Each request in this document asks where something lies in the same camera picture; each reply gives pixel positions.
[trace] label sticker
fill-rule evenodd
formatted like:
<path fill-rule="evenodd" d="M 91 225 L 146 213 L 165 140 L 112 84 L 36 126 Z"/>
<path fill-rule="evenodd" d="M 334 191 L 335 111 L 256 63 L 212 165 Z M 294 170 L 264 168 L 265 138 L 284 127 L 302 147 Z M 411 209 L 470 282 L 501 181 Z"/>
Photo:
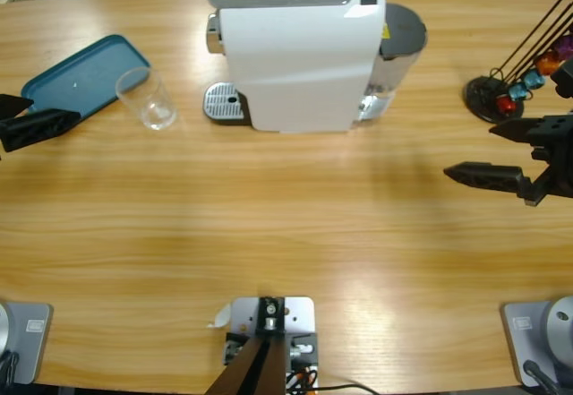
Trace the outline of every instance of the label sticker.
<path fill-rule="evenodd" d="M 46 321 L 29 320 L 26 325 L 26 332 L 44 332 Z"/>
<path fill-rule="evenodd" d="M 531 319 L 529 318 L 529 316 L 514 317 L 513 328 L 520 331 L 531 330 L 533 328 L 533 325 L 531 324 Z"/>
<path fill-rule="evenodd" d="M 387 23 L 384 23 L 384 29 L 382 30 L 382 39 L 390 39 L 390 28 Z"/>

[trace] metal rod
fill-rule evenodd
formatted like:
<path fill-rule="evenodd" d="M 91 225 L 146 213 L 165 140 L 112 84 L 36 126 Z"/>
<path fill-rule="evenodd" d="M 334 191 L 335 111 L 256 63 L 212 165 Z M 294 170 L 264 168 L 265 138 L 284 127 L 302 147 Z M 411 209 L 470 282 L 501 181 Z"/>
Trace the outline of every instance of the metal rod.
<path fill-rule="evenodd" d="M 534 33 L 539 29 L 539 27 L 541 25 L 543 25 L 543 23 L 547 20 L 549 15 L 555 11 L 555 9 L 557 8 L 557 6 L 559 4 L 561 4 L 561 1 L 563 1 L 563 0 L 557 0 L 555 2 L 555 4 L 553 4 L 553 7 L 547 11 L 547 13 L 544 15 L 544 17 L 539 21 L 539 23 L 537 23 L 535 25 L 535 27 L 531 30 L 531 32 L 529 32 L 529 34 L 527 34 L 527 37 L 525 37 L 525 39 L 519 44 L 519 46 L 517 46 L 517 48 L 513 51 L 513 53 L 511 55 L 509 55 L 509 57 L 505 60 L 505 62 L 503 64 L 501 64 L 501 66 L 498 68 L 498 70 L 500 70 L 500 71 L 503 70 L 503 67 L 508 64 L 508 62 L 511 60 L 511 58 L 513 58 L 513 56 L 516 55 L 516 53 L 519 51 L 519 49 L 522 48 L 525 45 L 525 43 L 531 38 L 531 36 L 534 35 Z"/>
<path fill-rule="evenodd" d="M 531 63 L 535 60 L 536 57 L 539 56 L 540 53 L 544 52 L 545 50 L 547 50 L 549 47 L 551 47 L 551 44 L 553 44 L 553 41 L 555 41 L 555 39 L 561 37 L 562 35 L 565 35 L 565 33 L 568 31 L 568 27 L 573 23 L 573 13 L 569 15 L 569 17 L 563 21 L 561 23 L 561 25 L 551 34 L 551 36 L 549 36 L 540 46 L 539 50 L 537 50 L 536 53 L 533 53 L 529 59 L 527 60 L 527 62 L 525 62 L 523 64 L 523 66 L 515 72 L 514 77 L 513 78 L 509 78 L 507 79 L 507 82 L 511 82 L 511 84 L 513 84 L 514 82 L 517 81 L 517 78 L 525 72 L 525 70 L 531 65 Z"/>
<path fill-rule="evenodd" d="M 573 17 L 573 14 L 570 14 L 569 17 L 559 26 L 557 26 L 557 24 L 559 23 L 559 21 L 563 18 L 563 16 L 571 9 L 571 6 L 573 6 L 573 3 L 569 3 L 569 5 L 567 7 L 565 7 L 565 9 L 563 9 L 563 11 L 560 13 L 560 15 L 557 17 L 557 19 L 555 19 L 555 21 L 553 21 L 553 23 L 551 24 L 551 26 L 543 33 L 543 35 L 537 40 L 537 42 L 529 49 L 529 51 L 521 58 L 521 60 L 516 64 L 516 66 L 514 66 L 511 71 L 508 73 L 506 82 L 510 82 L 513 79 L 515 79 L 516 77 L 518 77 L 524 70 L 524 66 L 527 67 L 529 66 L 529 64 L 541 53 L 543 52 L 547 47 L 547 43 L 549 42 L 551 44 L 551 42 L 553 41 L 553 39 L 555 38 L 555 36 L 560 32 L 560 30 L 563 28 L 564 24 L 567 24 L 568 21 L 570 21 L 571 17 Z M 543 38 L 549 34 L 552 30 L 555 30 L 555 27 L 557 26 L 557 30 L 554 31 L 552 33 L 552 35 L 547 38 L 546 40 L 543 40 Z"/>

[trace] table surface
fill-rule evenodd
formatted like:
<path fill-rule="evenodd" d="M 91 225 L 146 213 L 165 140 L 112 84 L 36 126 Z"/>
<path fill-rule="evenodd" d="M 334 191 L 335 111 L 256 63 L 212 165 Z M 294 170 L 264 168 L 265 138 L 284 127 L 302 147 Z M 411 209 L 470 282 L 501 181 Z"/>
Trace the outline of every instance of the table surface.
<path fill-rule="evenodd" d="M 528 208 L 456 184 L 464 160 L 543 164 L 487 132 L 462 86 L 499 65 L 555 0 L 389 0 L 429 43 L 389 112 L 348 133 L 213 125 L 228 80 L 205 47 L 206 0 L 46 0 L 0 6 L 0 84 L 125 35 L 180 110 L 163 132 L 116 102 L 0 162 L 0 293 L 50 303 L 39 381 L 203 393 L 221 372 L 237 296 L 310 296 L 321 381 L 380 392 L 516 384 L 500 306 L 571 294 L 573 201 Z M 571 103 L 551 85 L 530 116 Z"/>

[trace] purple capsule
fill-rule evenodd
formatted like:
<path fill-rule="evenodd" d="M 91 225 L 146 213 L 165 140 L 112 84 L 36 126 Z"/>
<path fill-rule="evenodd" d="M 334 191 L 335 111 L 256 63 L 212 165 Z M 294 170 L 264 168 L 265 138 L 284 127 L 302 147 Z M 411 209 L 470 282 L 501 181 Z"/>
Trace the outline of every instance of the purple capsule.
<path fill-rule="evenodd" d="M 553 48 L 559 55 L 560 61 L 573 57 L 573 34 L 561 35 L 553 42 Z"/>

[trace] blue capsule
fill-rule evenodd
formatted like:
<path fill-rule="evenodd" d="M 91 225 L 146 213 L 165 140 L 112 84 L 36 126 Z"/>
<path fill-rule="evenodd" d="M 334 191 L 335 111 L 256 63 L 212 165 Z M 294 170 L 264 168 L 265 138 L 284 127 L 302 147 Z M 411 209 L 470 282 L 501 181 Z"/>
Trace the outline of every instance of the blue capsule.
<path fill-rule="evenodd" d="M 524 83 L 519 82 L 509 87 L 508 95 L 512 101 L 523 101 L 527 98 L 527 87 Z"/>
<path fill-rule="evenodd" d="M 545 77 L 533 68 L 523 76 L 523 83 L 528 89 L 539 89 L 545 84 Z"/>

